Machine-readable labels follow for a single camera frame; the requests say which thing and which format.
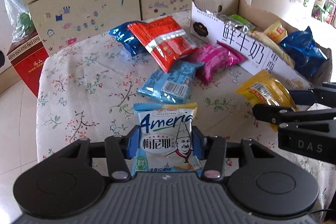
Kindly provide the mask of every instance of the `yellow snack package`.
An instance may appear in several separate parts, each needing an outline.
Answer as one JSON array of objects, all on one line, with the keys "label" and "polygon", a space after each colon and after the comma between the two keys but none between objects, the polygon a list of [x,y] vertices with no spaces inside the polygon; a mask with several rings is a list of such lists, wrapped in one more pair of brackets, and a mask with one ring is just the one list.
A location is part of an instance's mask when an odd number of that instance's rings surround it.
[{"label": "yellow snack package", "polygon": [[[236,90],[236,93],[243,95],[252,106],[267,104],[292,107],[295,111],[300,111],[288,90],[266,70],[261,70],[248,79]],[[271,124],[271,127],[278,131],[277,125]]]},{"label": "yellow snack package", "polygon": [[282,27],[281,22],[277,21],[274,24],[270,25],[265,31],[270,39],[272,39],[276,44],[278,44],[282,39],[287,37],[287,31]]}]

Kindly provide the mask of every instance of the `chef illustration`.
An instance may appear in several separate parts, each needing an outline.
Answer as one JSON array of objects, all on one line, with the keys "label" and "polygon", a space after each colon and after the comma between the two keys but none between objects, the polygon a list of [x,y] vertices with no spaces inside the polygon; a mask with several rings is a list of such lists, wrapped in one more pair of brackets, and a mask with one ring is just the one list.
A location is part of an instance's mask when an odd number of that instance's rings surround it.
[{"label": "chef illustration", "polygon": [[179,125],[176,136],[176,147],[177,149],[166,155],[166,157],[169,156],[169,158],[174,158],[176,160],[181,160],[181,158],[183,158],[185,164],[189,163],[189,156],[192,153],[191,137],[185,122],[181,122]]}]

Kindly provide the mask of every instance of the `blue snack package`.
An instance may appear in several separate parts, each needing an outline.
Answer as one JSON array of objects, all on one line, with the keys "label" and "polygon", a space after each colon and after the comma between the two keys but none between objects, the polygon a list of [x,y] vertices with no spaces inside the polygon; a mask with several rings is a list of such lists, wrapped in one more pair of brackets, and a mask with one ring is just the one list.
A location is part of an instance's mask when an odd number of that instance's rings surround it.
[{"label": "blue snack package", "polygon": [[305,31],[291,33],[279,45],[295,61],[295,70],[307,79],[328,60],[322,50],[316,47],[309,26]]},{"label": "blue snack package", "polygon": [[109,31],[109,35],[113,36],[118,42],[124,45],[125,49],[131,53],[131,56],[147,51],[127,27],[128,24],[135,22],[145,24],[141,21],[130,21],[125,22]]},{"label": "blue snack package", "polygon": [[187,100],[196,70],[204,62],[190,63],[177,60],[168,73],[157,69],[147,79],[138,93],[168,104],[184,104]]},{"label": "blue snack package", "polygon": [[192,131],[197,103],[161,105],[133,104],[140,136],[132,176],[136,172],[202,173],[197,155],[202,145]]}]

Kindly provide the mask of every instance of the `red gift box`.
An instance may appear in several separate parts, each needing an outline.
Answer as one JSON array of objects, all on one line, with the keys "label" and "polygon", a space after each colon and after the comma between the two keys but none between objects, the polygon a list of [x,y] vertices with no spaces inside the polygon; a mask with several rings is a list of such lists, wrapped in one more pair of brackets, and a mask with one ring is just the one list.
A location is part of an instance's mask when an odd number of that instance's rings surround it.
[{"label": "red gift box", "polygon": [[19,42],[12,43],[7,53],[14,69],[36,97],[43,64],[48,56],[37,31]]}]

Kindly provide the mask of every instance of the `light blue snack package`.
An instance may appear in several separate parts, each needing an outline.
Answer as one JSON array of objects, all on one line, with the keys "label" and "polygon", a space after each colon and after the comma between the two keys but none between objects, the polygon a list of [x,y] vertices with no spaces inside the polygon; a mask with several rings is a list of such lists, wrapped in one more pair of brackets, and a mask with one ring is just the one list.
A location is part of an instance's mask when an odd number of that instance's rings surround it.
[{"label": "light blue snack package", "polygon": [[184,104],[187,100],[196,70],[204,62],[190,63],[177,60],[168,73],[157,69],[138,93],[168,104]]},{"label": "light blue snack package", "polygon": [[139,125],[140,140],[132,176],[136,172],[202,172],[196,154],[201,143],[192,131],[197,103],[161,105],[133,104]]}]

